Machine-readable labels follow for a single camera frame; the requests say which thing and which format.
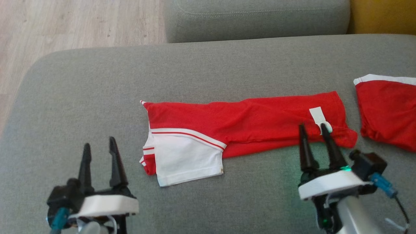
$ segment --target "folded shirt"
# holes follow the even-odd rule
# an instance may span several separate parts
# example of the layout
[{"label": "folded shirt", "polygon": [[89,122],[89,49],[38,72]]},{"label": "folded shirt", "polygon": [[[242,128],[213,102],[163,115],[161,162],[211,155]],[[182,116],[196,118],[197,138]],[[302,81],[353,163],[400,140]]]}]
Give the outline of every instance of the folded shirt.
[{"label": "folded shirt", "polygon": [[369,74],[354,84],[361,135],[416,152],[416,78]]},{"label": "folded shirt", "polygon": [[312,142],[323,141],[321,123],[339,146],[352,148],[357,141],[336,92],[208,104],[141,103],[149,133],[140,163],[148,174],[157,174],[162,187],[220,175],[222,158],[297,145],[300,124]]}]

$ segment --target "blue connector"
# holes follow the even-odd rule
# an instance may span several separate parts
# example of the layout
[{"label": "blue connector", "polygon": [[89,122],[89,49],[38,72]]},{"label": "blue connector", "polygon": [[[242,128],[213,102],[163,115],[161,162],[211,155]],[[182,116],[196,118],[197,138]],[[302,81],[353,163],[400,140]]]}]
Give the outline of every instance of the blue connector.
[{"label": "blue connector", "polygon": [[388,197],[394,198],[397,195],[397,190],[393,188],[393,185],[379,173],[372,174],[370,180],[376,187],[383,190]]},{"label": "blue connector", "polygon": [[64,228],[67,223],[69,216],[69,209],[65,207],[59,208],[58,212],[55,215],[55,218],[52,221],[51,228],[52,230],[61,230]]}]

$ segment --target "silver arm cylinder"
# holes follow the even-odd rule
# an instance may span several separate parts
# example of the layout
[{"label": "silver arm cylinder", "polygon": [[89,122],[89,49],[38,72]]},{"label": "silver arm cylinder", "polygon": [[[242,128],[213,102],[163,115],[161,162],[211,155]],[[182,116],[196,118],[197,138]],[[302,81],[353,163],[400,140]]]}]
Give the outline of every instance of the silver arm cylinder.
[{"label": "silver arm cylinder", "polygon": [[347,196],[337,204],[343,227],[337,234],[382,234],[357,197]]},{"label": "silver arm cylinder", "polygon": [[79,234],[109,234],[107,228],[97,222],[89,222],[84,225]]}]

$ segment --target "green led light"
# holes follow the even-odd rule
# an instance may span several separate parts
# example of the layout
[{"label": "green led light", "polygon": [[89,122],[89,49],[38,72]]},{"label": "green led light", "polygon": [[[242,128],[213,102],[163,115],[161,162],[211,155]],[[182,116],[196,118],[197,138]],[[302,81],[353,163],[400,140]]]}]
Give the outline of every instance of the green led light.
[{"label": "green led light", "polygon": [[322,220],[322,226],[323,227],[328,227],[328,220],[327,219]]},{"label": "green led light", "polygon": [[341,167],[340,169],[343,171],[347,171],[347,172],[351,171],[351,168],[349,166],[344,166],[344,167]]}]

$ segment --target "couch cushion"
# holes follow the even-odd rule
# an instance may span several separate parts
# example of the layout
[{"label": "couch cushion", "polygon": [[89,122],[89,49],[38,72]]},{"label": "couch cushion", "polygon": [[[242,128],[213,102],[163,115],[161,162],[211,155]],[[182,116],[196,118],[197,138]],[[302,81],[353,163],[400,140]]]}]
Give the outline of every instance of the couch cushion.
[{"label": "couch cushion", "polygon": [[[129,233],[321,233],[312,203],[297,193],[297,147],[225,159],[224,175],[160,188],[139,163],[148,132],[140,100],[207,103],[336,90],[348,125],[359,131],[354,78],[416,77],[415,51],[415,36],[341,35],[50,54],[26,75],[0,142],[2,232],[48,232],[47,196],[78,175],[85,142],[92,148],[93,186],[107,188],[108,136],[114,136],[140,203],[140,213],[127,219]],[[416,155],[361,137],[357,147],[389,163],[385,175],[415,219]],[[325,146],[312,150],[327,166]],[[382,192],[362,200],[386,233],[396,230],[385,217],[402,223]]]},{"label": "couch cushion", "polygon": [[344,34],[349,0],[166,0],[168,42]]}]

